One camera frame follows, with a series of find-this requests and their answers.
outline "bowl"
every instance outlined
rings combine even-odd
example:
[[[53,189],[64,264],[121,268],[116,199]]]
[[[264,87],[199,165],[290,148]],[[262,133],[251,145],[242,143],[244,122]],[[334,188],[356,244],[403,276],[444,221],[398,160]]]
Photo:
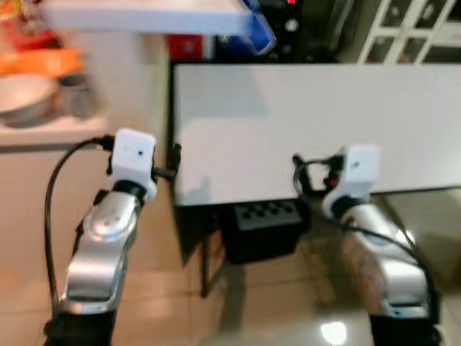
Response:
[[[80,54],[72,49],[30,50],[17,55],[14,72],[58,78],[82,70]]]
[[[54,112],[58,83],[44,76],[16,74],[0,78],[0,120],[21,126],[46,120]]]

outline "black cable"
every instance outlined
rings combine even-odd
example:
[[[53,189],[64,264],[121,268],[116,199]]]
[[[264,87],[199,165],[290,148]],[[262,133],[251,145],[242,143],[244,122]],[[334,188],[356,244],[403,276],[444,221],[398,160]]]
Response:
[[[301,201],[303,201],[309,207],[310,210],[313,210],[314,213],[317,216],[319,216],[326,223],[329,223],[332,226],[338,227],[341,230],[352,231],[352,232],[362,232],[363,234],[380,238],[380,239],[382,239],[384,241],[387,241],[387,242],[389,242],[391,244],[396,245],[398,248],[402,249],[406,254],[411,256],[411,258],[416,262],[416,264],[421,268],[421,270],[423,271],[423,273],[426,276],[428,292],[429,292],[430,299],[431,299],[431,301],[429,302],[430,303],[430,308],[431,308],[430,316],[431,316],[432,321],[435,324],[438,324],[439,323],[439,297],[438,297],[437,290],[435,288],[434,281],[432,279],[432,276],[430,275],[428,267],[421,260],[421,258],[417,255],[417,253],[416,253],[416,251],[414,249],[414,244],[409,239],[406,232],[404,232],[402,230],[403,235],[407,239],[407,242],[411,246],[411,248],[401,244],[399,241],[396,241],[395,239],[392,239],[392,238],[390,238],[388,236],[383,236],[382,234],[370,231],[369,229],[364,229],[362,227],[342,224],[341,222],[339,222],[339,221],[337,221],[337,220],[335,220],[333,218],[329,218],[329,217],[325,216],[324,212],[322,210],[319,210],[315,205],[313,205],[310,202],[310,199],[308,198],[308,196],[303,192],[303,189],[300,187],[300,175],[301,175],[301,171],[303,169],[308,169],[308,166],[311,165],[311,164],[327,165],[328,164],[328,159],[327,160],[310,160],[310,161],[307,161],[307,162],[304,162],[304,161],[299,162],[299,160],[298,160],[295,163],[297,164],[297,166],[296,166],[296,169],[295,169],[295,173],[293,174],[293,186],[295,187],[295,190],[296,190],[296,193],[298,195],[298,198]]]
[[[44,219],[44,238],[45,238],[45,258],[46,258],[46,270],[48,273],[48,285],[50,287],[50,297],[51,297],[51,311],[53,314],[53,320],[56,319],[59,313],[59,299],[58,291],[56,289],[56,276],[55,268],[53,263],[53,252],[51,249],[51,199],[53,196],[53,189],[58,178],[59,171],[68,160],[68,158],[74,154],[79,149],[88,146],[88,145],[100,145],[104,150],[112,150],[114,146],[114,137],[105,136],[103,138],[92,138],[76,145],[72,146],[66,154],[61,158],[61,160],[56,165],[53,173],[51,174],[50,181],[48,182],[48,187],[46,190],[45,196],[45,219]]]

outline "white bowl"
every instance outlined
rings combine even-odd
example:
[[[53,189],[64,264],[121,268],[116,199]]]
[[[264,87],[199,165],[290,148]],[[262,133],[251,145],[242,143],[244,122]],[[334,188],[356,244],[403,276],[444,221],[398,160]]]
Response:
[[[0,119],[21,125],[46,118],[54,106],[58,83],[34,74],[0,78]]]

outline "black container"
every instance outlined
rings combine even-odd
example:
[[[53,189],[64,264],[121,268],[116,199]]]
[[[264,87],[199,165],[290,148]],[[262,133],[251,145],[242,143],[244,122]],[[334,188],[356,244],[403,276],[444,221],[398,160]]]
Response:
[[[290,209],[290,212],[283,211],[283,215],[277,217],[274,205],[281,210]],[[242,212],[243,208],[247,208],[248,213]],[[264,220],[261,210],[269,219]],[[308,209],[292,200],[222,205],[216,212],[227,260],[235,265],[292,254],[300,234],[310,227]],[[247,214],[258,222],[250,220],[243,224]]]

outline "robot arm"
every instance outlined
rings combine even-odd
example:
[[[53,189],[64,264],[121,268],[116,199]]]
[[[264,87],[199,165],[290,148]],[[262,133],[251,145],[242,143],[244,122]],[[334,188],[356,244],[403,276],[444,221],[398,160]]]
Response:
[[[112,189],[99,193],[79,226],[59,314],[45,327],[46,345],[110,345],[140,212],[155,198],[156,179],[173,179],[179,168],[180,146],[168,169],[153,168],[155,145],[148,134],[117,132],[107,170]]]
[[[320,160],[329,168],[323,192],[312,190],[303,160],[299,156],[293,160],[300,196],[322,195],[320,213],[345,231],[342,255],[370,315],[375,344],[400,345],[396,342],[408,337],[412,341],[406,345],[438,345],[434,326],[439,302],[429,271],[411,250],[406,233],[370,202],[379,172],[379,148],[352,146]],[[412,343],[415,340],[428,343]]]

